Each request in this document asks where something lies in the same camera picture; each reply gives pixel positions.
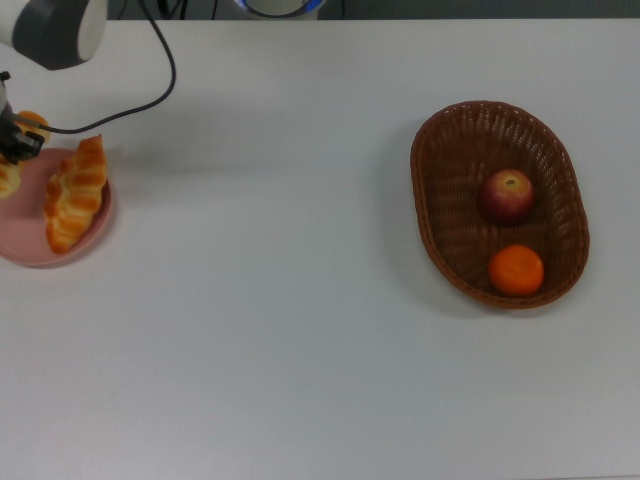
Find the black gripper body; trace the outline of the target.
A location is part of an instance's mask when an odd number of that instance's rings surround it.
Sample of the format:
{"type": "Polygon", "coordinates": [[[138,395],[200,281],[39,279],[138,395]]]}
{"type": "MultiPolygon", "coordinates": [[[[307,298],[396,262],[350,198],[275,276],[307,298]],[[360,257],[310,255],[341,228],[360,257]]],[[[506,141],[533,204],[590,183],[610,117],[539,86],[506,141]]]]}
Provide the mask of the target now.
{"type": "Polygon", "coordinates": [[[16,161],[18,142],[14,135],[17,126],[12,120],[1,117],[0,120],[0,147],[1,155],[8,161],[16,161]]]}

